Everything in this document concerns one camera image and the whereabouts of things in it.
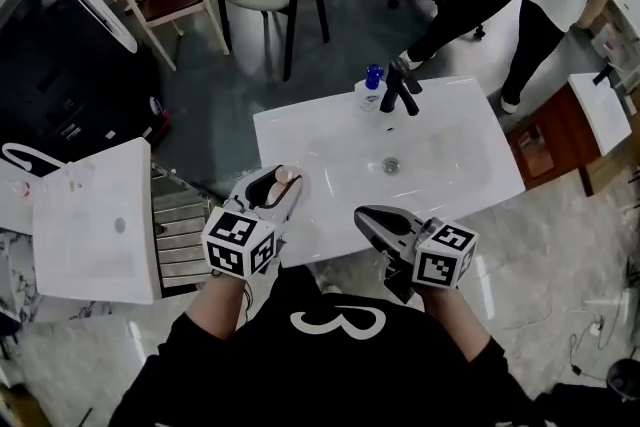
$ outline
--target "white sink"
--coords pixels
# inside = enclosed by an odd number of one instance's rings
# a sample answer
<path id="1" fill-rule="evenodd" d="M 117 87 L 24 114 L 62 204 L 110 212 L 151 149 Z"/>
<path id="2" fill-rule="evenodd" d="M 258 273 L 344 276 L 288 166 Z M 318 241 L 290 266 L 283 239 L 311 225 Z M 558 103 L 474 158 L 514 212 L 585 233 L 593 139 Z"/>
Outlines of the white sink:
<path id="1" fill-rule="evenodd" d="M 391 114 L 363 113 L 352 93 L 254 116 L 263 166 L 305 171 L 285 267 L 368 247 L 353 222 L 361 205 L 382 204 L 427 219 L 457 219 L 524 191 L 509 145 L 474 78 L 421 82 L 410 117 L 398 98 Z M 384 172 L 397 159 L 396 174 Z"/>

